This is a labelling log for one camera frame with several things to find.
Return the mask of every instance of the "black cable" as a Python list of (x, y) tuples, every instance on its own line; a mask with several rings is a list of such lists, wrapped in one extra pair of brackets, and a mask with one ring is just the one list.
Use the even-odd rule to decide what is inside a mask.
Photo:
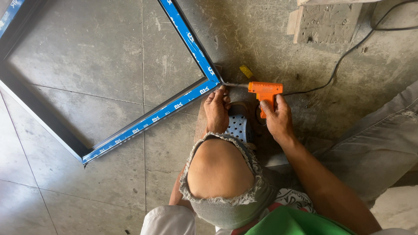
[(317, 88), (313, 88), (313, 89), (311, 89), (311, 90), (309, 90), (309, 91), (304, 91), (304, 92), (290, 92), (290, 93), (286, 93), (286, 94), (284, 94), (283, 96), (285, 96), (285, 95), (293, 95), (293, 94), (302, 94), (302, 93), (308, 93), (308, 92), (312, 92), (312, 91), (316, 91), (316, 90), (319, 90), (319, 89), (321, 89), (321, 88), (324, 88), (324, 87), (326, 87), (328, 84), (330, 84), (331, 83), (331, 81), (332, 81), (332, 79), (334, 78), (334, 75), (335, 75), (335, 72), (336, 72), (336, 70), (337, 70), (337, 68), (338, 68), (338, 66), (339, 66), (339, 64), (340, 64), (340, 62), (341, 62), (341, 60), (348, 54), (348, 53), (350, 53), (350, 52), (352, 52), (353, 50), (355, 50), (355, 49), (357, 49), (374, 31), (402, 31), (402, 30), (411, 30), (411, 29), (418, 29), (418, 26), (414, 26), (414, 27), (407, 27), (407, 28), (377, 28), (377, 26), (379, 25), (379, 23), (389, 14), (389, 12), (391, 12), (393, 9), (395, 9), (395, 8), (397, 8), (398, 6), (400, 6), (400, 5), (404, 5), (404, 4), (406, 4), (406, 3), (413, 3), (413, 2), (418, 2), (418, 0), (407, 0), (407, 1), (405, 1), (405, 2), (402, 2), (402, 3), (399, 3), (399, 4), (396, 4), (395, 6), (393, 6), (391, 9), (389, 9), (388, 11), (387, 11), (387, 13), (377, 22), (377, 24), (374, 26), (374, 27), (372, 27), (372, 25), (370, 24), (370, 27), (372, 28), (372, 30), (367, 34), (367, 36), (365, 37), (365, 38), (363, 38), (363, 40), (361, 40), (359, 43), (357, 43), (357, 45), (355, 45), (354, 47), (352, 47), (351, 49), (349, 49), (347, 52), (345, 52), (341, 57), (340, 57), (340, 59), (337, 61), (337, 63), (335, 64), (335, 66), (334, 66), (334, 69), (332, 70), (332, 73), (331, 73), (331, 77), (329, 78), (329, 81), (324, 85), (324, 86), (321, 86), (321, 87), (317, 87)]

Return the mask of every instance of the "gray jeans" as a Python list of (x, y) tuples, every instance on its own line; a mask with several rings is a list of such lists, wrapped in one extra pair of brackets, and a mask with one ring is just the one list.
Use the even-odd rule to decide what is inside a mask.
[[(255, 176), (255, 184), (233, 199), (193, 197), (187, 185), (187, 172), (196, 149), (208, 136), (214, 135), (208, 133), (194, 146), (180, 179), (180, 192), (209, 223), (224, 229), (239, 228), (255, 219), (274, 200), (278, 188), (302, 190), (297, 178), (261, 170), (252, 151), (238, 139), (216, 135), (241, 151)], [(418, 162), (418, 81), (358, 121), (333, 146), (316, 151), (314, 156), (372, 207), (388, 187)]]

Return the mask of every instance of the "wooden block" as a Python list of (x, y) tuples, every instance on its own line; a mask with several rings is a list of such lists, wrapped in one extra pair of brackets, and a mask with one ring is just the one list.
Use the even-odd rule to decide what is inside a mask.
[(206, 99), (209, 95), (206, 95), (202, 98), (202, 102), (200, 103), (199, 115), (197, 116), (196, 122), (196, 130), (194, 132), (194, 142), (196, 143), (203, 135), (203, 132), (206, 128), (206, 113), (203, 104), (205, 103)]
[(286, 35), (295, 34), (296, 21), (298, 20), (299, 9), (292, 11), (289, 15)]
[(298, 6), (351, 4), (351, 3), (374, 3), (381, 0), (298, 0)]
[(348, 43), (351, 41), (362, 3), (301, 6), (294, 43)]

